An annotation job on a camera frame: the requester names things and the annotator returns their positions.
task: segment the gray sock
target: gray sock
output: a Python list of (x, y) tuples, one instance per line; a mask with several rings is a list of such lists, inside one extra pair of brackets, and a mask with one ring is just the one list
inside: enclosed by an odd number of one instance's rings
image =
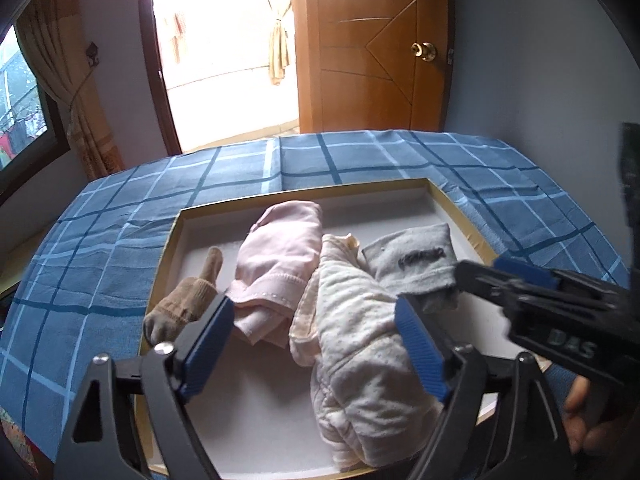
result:
[(455, 308), (457, 294), (448, 224), (414, 227), (362, 249), (370, 273), (395, 294), (416, 296), (428, 312)]

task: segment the pink cloth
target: pink cloth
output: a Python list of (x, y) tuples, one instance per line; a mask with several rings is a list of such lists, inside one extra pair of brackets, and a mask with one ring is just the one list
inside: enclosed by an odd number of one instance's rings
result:
[(322, 211), (290, 201), (267, 209), (238, 252), (236, 278), (226, 295), (236, 304), (236, 334), (252, 345), (286, 348), (291, 320), (322, 247)]
[(14, 150), (11, 149), (11, 141), (9, 140), (9, 132), (0, 133), (0, 148), (4, 150), (4, 152), (9, 155), (9, 158), (14, 158), (15, 153)]

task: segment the hand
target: hand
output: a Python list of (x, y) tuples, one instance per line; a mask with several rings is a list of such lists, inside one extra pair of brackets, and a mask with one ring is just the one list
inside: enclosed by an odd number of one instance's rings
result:
[(576, 377), (564, 402), (564, 410), (566, 412), (563, 421), (564, 430), (569, 439), (571, 453), (575, 454), (583, 450), (591, 455), (606, 455), (611, 452), (620, 435), (622, 435), (630, 414), (625, 413), (613, 420), (602, 422), (593, 428), (587, 428), (581, 411), (589, 395), (589, 389), (590, 382), (587, 379), (580, 376)]

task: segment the white cloth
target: white cloth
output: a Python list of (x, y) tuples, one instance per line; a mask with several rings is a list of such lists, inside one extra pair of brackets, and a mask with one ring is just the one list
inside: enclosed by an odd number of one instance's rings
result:
[(334, 462), (380, 467), (427, 443), (440, 404), (422, 389), (394, 323), (396, 297), (358, 266), (358, 241), (324, 235), (289, 332), (314, 366), (311, 397)]

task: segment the door knob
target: door knob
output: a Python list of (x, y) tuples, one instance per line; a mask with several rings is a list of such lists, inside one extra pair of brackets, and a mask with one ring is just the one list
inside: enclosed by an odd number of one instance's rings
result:
[(411, 46), (411, 52), (415, 57), (422, 58), (423, 61), (433, 61), (438, 55), (438, 51), (433, 43), (414, 43)]

